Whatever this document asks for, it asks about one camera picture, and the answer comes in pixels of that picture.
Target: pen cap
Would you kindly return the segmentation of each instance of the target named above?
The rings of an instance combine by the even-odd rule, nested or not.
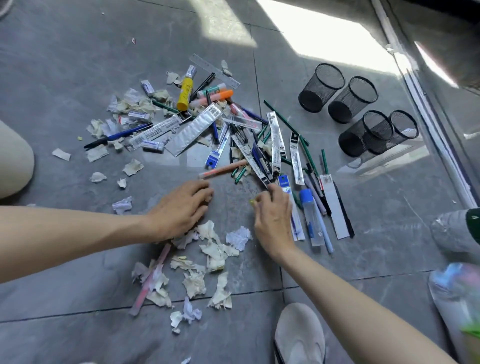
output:
[[[187,73],[185,74],[185,77],[193,78],[196,73],[197,73],[197,68],[195,66],[190,65]]]
[[[313,195],[309,188],[300,191],[300,201],[302,203],[313,201]]]

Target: black mesh pen holder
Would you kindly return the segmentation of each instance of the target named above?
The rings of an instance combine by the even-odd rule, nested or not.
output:
[[[393,125],[393,136],[388,140],[376,140],[369,143],[367,150],[373,154],[380,155],[408,139],[415,139],[419,136],[418,124],[409,113],[395,110],[388,118]],[[364,137],[365,140],[368,142],[370,137]]]
[[[367,111],[363,117],[338,137],[343,152],[357,158],[377,143],[383,144],[394,135],[389,118],[376,110]]]
[[[354,76],[348,86],[328,105],[333,120],[348,124],[367,105],[377,101],[378,92],[365,77]]]
[[[345,78],[342,72],[329,63],[320,63],[310,81],[299,93],[299,103],[309,112],[319,112],[343,86]]]

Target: yellow glue stick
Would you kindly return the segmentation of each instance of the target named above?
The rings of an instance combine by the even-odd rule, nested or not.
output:
[[[187,73],[185,74],[185,78],[183,79],[183,83],[181,84],[181,92],[180,92],[179,100],[177,102],[177,109],[180,111],[187,111],[188,109],[190,94],[192,93],[192,90],[193,90],[193,77],[195,76],[196,73],[197,73],[196,67],[190,65]]]

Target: hand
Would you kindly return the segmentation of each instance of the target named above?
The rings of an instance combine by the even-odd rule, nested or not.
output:
[[[279,263],[282,254],[295,249],[290,227],[292,205],[287,193],[274,183],[259,194],[255,208],[255,233],[265,251]]]
[[[162,241],[190,230],[207,212],[213,188],[204,180],[188,181],[162,197],[157,206],[145,215],[152,241]]]

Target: foot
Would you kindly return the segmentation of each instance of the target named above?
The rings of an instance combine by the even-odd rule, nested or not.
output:
[[[285,364],[322,364],[325,337],[315,312],[303,303],[285,307],[275,330],[275,344]]]

